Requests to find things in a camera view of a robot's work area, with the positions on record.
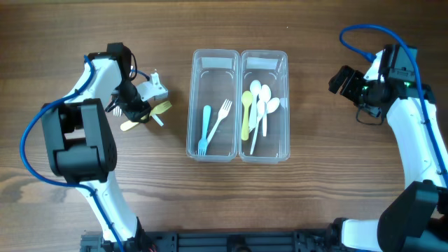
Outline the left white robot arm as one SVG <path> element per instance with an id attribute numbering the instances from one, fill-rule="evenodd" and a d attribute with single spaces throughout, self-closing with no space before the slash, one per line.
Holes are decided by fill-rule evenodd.
<path id="1" fill-rule="evenodd" d="M 152 251 L 138 217 L 116 180 L 117 149 L 106 113 L 118 106 L 129 120 L 147 121 L 151 105 L 132 81 L 137 64 L 123 43 L 92 52 L 73 89 L 56 104 L 43 106 L 45 146 L 54 175 L 84 196 L 102 228 L 105 251 Z"/>

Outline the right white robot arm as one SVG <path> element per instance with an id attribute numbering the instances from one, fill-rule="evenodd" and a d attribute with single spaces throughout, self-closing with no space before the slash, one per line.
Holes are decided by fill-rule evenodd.
<path id="1" fill-rule="evenodd" d="M 342 66 L 329 90 L 359 110 L 386 120 L 396 138 L 405 190 L 377 220 L 339 218 L 328 228 L 329 247 L 362 251 L 447 250 L 447 149 L 429 86 L 407 69 L 368 74 Z"/>

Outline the yellow plastic spoon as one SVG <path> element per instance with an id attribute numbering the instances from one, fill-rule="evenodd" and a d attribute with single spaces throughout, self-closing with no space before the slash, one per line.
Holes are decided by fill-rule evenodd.
<path id="1" fill-rule="evenodd" d="M 244 107 L 243 120 L 241 125 L 241 140 L 247 141 L 249 139 L 249 108 L 253 101 L 252 93 L 247 90 L 241 96 L 241 102 Z"/>

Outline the white spoon four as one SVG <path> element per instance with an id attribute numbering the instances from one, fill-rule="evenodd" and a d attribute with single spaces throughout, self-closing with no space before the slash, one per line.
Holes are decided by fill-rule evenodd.
<path id="1" fill-rule="evenodd" d="M 249 131 L 255 128 L 256 126 L 256 116 L 257 116 L 257 100 L 258 95 L 261 91 L 261 83 L 259 80 L 253 80 L 250 85 L 250 92 L 253 95 L 253 101 L 251 104 L 251 111 L 249 116 Z"/>

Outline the light blue plastic fork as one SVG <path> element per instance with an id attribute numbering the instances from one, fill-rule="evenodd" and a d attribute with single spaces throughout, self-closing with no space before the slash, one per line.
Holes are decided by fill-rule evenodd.
<path id="1" fill-rule="evenodd" d="M 202 135 L 198 143 L 198 155 L 206 155 L 207 152 L 207 146 L 208 146 L 207 132 L 210 117 L 211 117 L 211 107 L 210 105 L 206 105 L 204 106 L 202 113 Z"/>

